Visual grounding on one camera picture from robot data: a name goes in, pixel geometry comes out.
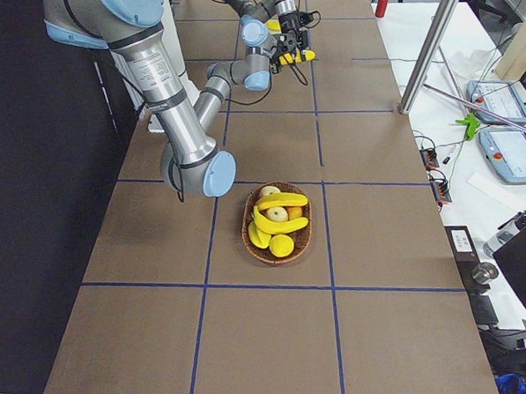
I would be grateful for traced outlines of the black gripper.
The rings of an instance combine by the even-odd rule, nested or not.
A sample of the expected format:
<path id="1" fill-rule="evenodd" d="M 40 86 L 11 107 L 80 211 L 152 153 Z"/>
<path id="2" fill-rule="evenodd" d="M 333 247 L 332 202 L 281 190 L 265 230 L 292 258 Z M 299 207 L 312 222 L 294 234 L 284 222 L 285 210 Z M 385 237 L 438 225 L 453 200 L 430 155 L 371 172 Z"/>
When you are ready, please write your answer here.
<path id="1" fill-rule="evenodd" d="M 298 29 L 295 31 L 295 36 L 298 50 L 307 50 L 307 31 L 304 29 Z M 290 53 L 293 56 L 295 55 L 293 32 L 275 34 L 275 38 L 276 43 L 272 50 L 270 59 L 270 68 L 272 72 L 280 71 L 284 66 L 291 66 L 291 64 L 280 64 L 280 61 L 278 60 L 279 56 L 285 53 Z"/>
<path id="2" fill-rule="evenodd" d="M 300 30 L 300 22 L 297 11 L 279 14 L 278 22 L 281 33 L 297 33 Z"/>

